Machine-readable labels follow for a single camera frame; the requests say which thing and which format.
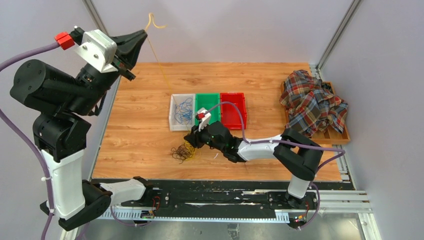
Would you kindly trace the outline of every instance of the wooden table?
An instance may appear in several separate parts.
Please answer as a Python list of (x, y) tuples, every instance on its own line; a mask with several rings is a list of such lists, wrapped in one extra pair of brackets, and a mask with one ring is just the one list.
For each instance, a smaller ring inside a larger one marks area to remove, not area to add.
[[(163, 63), (163, 67), (174, 94), (244, 93), (245, 132), (250, 139), (284, 131), (280, 84), (294, 70), (309, 70), (307, 63)], [(187, 132), (169, 129), (171, 91), (157, 63), (138, 63), (132, 71), (136, 79), (120, 82), (93, 178), (290, 180), (291, 173), (276, 159), (232, 163), (207, 146), (196, 159), (181, 163), (172, 158), (171, 148), (181, 145)], [(231, 133), (241, 137), (240, 130)], [(322, 161), (333, 155), (325, 152)], [(316, 180), (340, 181), (336, 162), (324, 167)]]

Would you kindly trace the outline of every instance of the wooden tray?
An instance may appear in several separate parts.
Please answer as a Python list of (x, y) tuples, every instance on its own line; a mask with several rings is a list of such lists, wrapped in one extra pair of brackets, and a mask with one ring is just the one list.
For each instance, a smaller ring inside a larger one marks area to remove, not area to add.
[[(325, 81), (324, 83), (329, 84), (331, 86), (333, 94), (336, 94), (334, 87), (330, 81)], [(281, 84), (281, 93), (283, 93), (284, 87)], [(285, 121), (289, 122), (289, 111), (286, 109), (285, 111)], [(344, 131), (342, 134), (338, 133), (334, 130), (333, 127), (329, 126), (324, 132), (317, 131), (310, 138), (317, 144), (332, 144), (332, 145), (343, 145), (347, 144), (351, 141), (351, 136), (349, 135), (348, 127), (346, 124), (344, 125)]]

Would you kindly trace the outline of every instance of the blue string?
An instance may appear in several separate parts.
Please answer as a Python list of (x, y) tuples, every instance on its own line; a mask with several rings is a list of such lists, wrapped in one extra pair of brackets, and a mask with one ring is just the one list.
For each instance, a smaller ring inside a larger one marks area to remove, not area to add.
[(191, 124), (193, 116), (193, 98), (189, 97), (179, 105), (175, 104), (174, 118), (179, 124)]

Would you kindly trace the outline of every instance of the green plastic tray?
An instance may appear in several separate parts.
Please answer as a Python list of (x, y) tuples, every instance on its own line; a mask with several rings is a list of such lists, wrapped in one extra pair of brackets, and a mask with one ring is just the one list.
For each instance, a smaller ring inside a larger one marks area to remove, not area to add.
[[(220, 103), (220, 94), (219, 93), (197, 93), (196, 94), (196, 112), (197, 114), (198, 110), (201, 108), (205, 108), (206, 110), (209, 110), (213, 106)], [(209, 124), (214, 123), (216, 121), (221, 121), (221, 108), (218, 106), (214, 110), (210, 112), (212, 115), (210, 117)]]

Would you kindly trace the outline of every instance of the crumpled fabric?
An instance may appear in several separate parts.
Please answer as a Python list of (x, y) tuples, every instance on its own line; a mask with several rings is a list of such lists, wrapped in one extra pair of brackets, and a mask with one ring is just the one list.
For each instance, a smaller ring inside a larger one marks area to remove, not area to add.
[(307, 137), (329, 126), (343, 133), (348, 103), (323, 86), (321, 79), (310, 76), (305, 70), (294, 71), (287, 77), (279, 99), (288, 109), (286, 128), (293, 128)]

